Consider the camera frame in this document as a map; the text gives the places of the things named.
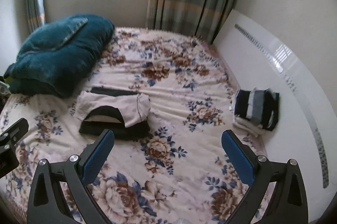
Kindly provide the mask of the striped folded clothes stack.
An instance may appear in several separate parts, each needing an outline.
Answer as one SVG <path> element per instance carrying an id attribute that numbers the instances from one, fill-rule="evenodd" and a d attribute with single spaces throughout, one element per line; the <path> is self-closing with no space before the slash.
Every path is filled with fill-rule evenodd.
<path id="1" fill-rule="evenodd" d="M 233 125 L 255 138 L 273 131 L 279 121 L 280 94 L 270 89 L 239 89 L 232 96 Z"/>

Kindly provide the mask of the teal velvet pillow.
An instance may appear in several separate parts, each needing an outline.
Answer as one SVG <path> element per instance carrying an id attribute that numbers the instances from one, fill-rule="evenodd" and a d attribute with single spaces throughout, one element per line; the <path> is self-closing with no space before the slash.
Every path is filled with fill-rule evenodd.
<path id="1" fill-rule="evenodd" d="M 67 17 L 34 30 L 22 44 L 20 53 L 55 51 L 66 45 L 86 24 L 86 17 Z"/>

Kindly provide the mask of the folded black garment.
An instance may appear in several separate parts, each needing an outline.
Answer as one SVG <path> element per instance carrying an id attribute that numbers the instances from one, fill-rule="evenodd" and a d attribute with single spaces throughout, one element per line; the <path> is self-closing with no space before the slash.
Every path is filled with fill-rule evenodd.
<path id="1" fill-rule="evenodd" d="M 138 94 L 138 92 L 107 89 L 101 87 L 94 87 L 89 92 L 95 94 L 107 94 L 109 96 L 123 96 Z M 148 117 L 145 121 L 137 123 L 131 127 L 125 127 L 116 119 L 112 118 L 111 121 L 107 120 L 106 116 L 92 116 L 90 119 L 80 121 L 79 132 L 81 134 L 100 135 L 105 129 L 109 129 L 114 133 L 117 139 L 135 140 L 148 136 L 150 127 L 148 125 Z"/>

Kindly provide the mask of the white bed headboard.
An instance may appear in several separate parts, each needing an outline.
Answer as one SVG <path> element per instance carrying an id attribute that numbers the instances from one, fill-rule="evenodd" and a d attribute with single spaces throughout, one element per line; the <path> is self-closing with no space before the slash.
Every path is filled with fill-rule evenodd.
<path id="1" fill-rule="evenodd" d="M 320 218 L 336 194 L 336 114 L 324 91 L 291 49 L 236 10 L 214 46 L 241 89 L 279 93 L 279 121 L 263 145 L 273 161 L 298 161 L 309 219 Z"/>

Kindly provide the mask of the teal folded quilt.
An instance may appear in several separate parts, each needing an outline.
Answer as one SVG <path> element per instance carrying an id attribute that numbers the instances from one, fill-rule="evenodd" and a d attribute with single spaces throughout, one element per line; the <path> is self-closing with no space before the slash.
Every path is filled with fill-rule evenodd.
<path id="1" fill-rule="evenodd" d="M 91 72 L 111 41 L 115 26 L 108 18 L 93 14 L 68 17 L 86 17 L 88 23 L 58 50 L 22 54 L 19 49 L 15 63 L 3 75 L 12 94 L 68 98 Z"/>

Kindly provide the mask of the beige long-sleeve shirt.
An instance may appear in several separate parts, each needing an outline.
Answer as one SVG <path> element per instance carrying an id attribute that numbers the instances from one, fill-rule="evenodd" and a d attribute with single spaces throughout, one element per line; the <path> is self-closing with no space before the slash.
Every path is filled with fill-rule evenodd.
<path id="1" fill-rule="evenodd" d="M 82 91 L 77 98 L 74 116 L 84 121 L 92 116 L 116 119 L 125 127 L 145 121 L 150 113 L 150 98 L 146 94 L 109 96 Z"/>

